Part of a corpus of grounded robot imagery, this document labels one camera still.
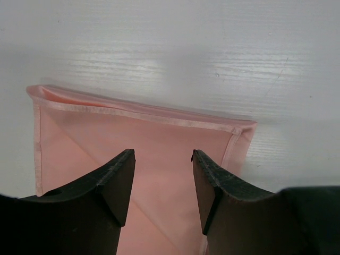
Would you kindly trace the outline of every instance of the white wood grain surface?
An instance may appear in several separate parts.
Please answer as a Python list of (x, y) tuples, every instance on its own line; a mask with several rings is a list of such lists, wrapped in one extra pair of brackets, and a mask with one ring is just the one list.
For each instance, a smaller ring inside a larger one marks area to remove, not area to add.
[(0, 1), (0, 192), (34, 193), (32, 104), (54, 83), (259, 122), (243, 177), (340, 183), (340, 2)]

